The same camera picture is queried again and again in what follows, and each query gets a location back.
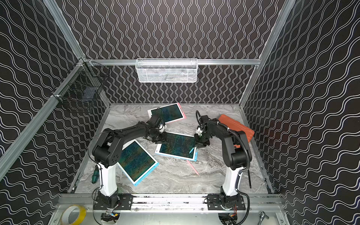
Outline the blue writing tablet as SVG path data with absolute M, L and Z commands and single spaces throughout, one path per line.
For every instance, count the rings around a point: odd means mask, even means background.
M 194 151 L 189 154 L 190 150 L 194 147 Z M 193 136 L 173 132 L 167 132 L 167 142 L 158 144 L 155 153 L 189 161 L 197 161 L 198 155 Z
M 138 186 L 159 162 L 137 140 L 132 140 L 124 145 L 117 165 L 131 183 Z

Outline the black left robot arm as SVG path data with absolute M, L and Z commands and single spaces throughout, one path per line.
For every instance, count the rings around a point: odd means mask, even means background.
M 122 128 L 107 128 L 101 132 L 95 147 L 92 148 L 94 162 L 99 167 L 100 199 L 114 207 L 118 203 L 116 185 L 116 163 L 122 156 L 123 146 L 137 138 L 148 138 L 153 143 L 164 143 L 167 133 L 166 123 L 159 116 L 153 115 L 147 122 L 140 121 L 136 125 Z

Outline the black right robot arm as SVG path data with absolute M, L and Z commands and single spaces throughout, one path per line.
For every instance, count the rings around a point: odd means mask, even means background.
M 197 148 L 209 146 L 213 137 L 221 141 L 222 158 L 227 167 L 226 178 L 219 194 L 221 205 L 230 207 L 242 202 L 239 183 L 242 173 L 251 166 L 249 141 L 255 132 L 224 114 L 218 119 L 211 119 L 196 111 L 196 120 L 198 127 L 194 138 Z

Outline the pink framed writing tablet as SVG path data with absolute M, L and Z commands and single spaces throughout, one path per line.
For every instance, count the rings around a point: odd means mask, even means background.
M 150 109 L 148 110 L 148 115 L 150 118 L 156 115 L 165 123 L 177 122 L 186 118 L 180 103 L 172 103 Z

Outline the orange plastic tool case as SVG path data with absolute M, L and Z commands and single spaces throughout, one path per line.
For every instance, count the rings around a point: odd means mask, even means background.
M 252 140 L 255 134 L 255 132 L 252 129 L 250 129 L 249 127 L 243 125 L 239 121 L 236 121 L 225 114 L 220 115 L 219 121 L 227 125 L 232 130 L 245 132 L 248 143 L 250 143 L 250 141 Z

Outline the black hex key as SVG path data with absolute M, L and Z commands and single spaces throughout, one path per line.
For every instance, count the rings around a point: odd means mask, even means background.
M 251 181 L 250 169 L 248 169 L 248 171 L 247 171 L 247 176 L 248 176 L 249 188 L 252 189 L 252 181 Z

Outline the metal wrench head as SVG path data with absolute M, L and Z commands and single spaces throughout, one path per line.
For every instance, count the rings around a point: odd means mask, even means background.
M 264 220 L 269 219 L 269 218 L 270 217 L 264 211 L 259 212 L 259 221 L 258 221 L 257 225 L 261 225 Z

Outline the yellow tape roll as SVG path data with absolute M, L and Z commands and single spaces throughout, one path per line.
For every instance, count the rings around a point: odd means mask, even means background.
M 61 225 L 80 225 L 86 217 L 86 209 L 80 205 L 69 206 L 61 215 Z

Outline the green handled screwdriver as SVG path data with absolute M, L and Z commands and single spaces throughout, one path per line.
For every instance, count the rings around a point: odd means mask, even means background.
M 93 174 L 91 176 L 91 183 L 92 184 L 95 184 L 97 183 L 98 179 L 99 179 L 99 167 L 97 165 L 95 165 L 95 168 L 94 168 L 94 171 L 93 171 Z

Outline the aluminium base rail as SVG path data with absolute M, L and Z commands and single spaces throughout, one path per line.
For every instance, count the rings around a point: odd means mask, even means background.
M 80 205 L 95 212 L 130 213 L 225 213 L 245 212 L 247 200 L 222 206 L 218 194 L 122 194 L 120 205 L 115 210 L 108 208 L 100 200 L 93 200 L 90 194 L 62 194 L 56 209 Z

